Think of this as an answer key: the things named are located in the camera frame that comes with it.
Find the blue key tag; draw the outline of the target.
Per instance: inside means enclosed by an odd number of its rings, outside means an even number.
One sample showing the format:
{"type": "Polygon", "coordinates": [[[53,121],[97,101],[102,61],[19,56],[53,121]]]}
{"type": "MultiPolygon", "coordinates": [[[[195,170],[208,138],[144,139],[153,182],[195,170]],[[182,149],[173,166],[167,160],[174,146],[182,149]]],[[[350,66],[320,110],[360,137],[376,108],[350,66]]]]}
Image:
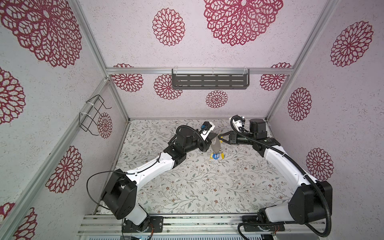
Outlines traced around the blue key tag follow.
{"type": "Polygon", "coordinates": [[[212,159],[218,160],[220,159],[221,155],[220,154],[212,154],[212,159]]]}

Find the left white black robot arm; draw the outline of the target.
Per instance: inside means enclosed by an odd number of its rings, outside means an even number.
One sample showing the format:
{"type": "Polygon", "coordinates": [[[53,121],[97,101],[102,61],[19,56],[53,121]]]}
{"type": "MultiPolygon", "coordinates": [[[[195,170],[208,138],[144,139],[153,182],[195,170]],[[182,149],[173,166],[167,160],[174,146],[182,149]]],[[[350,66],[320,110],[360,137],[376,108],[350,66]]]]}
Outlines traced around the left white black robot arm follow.
{"type": "Polygon", "coordinates": [[[205,153],[217,136],[215,125],[204,122],[200,129],[181,125],[176,129],[168,146],[157,157],[133,170],[117,169],[111,174],[101,200],[118,220],[127,220],[138,232],[150,227],[150,216],[137,203],[139,190],[157,176],[179,166],[187,158],[187,153],[196,149],[205,153]]]}

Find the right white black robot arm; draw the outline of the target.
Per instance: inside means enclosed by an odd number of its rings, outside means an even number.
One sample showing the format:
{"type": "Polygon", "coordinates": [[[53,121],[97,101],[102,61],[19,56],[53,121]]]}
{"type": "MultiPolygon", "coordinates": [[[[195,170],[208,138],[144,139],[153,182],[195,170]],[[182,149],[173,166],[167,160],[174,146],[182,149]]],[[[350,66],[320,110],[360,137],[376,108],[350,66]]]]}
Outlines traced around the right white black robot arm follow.
{"type": "Polygon", "coordinates": [[[329,236],[332,229],[332,186],[306,172],[275,138],[268,137],[264,120],[251,119],[249,130],[245,129],[245,122],[244,117],[231,117],[232,130],[218,138],[229,145],[252,146],[294,190],[288,202],[260,209],[257,219],[247,224],[260,227],[299,224],[322,238],[329,236]]]}

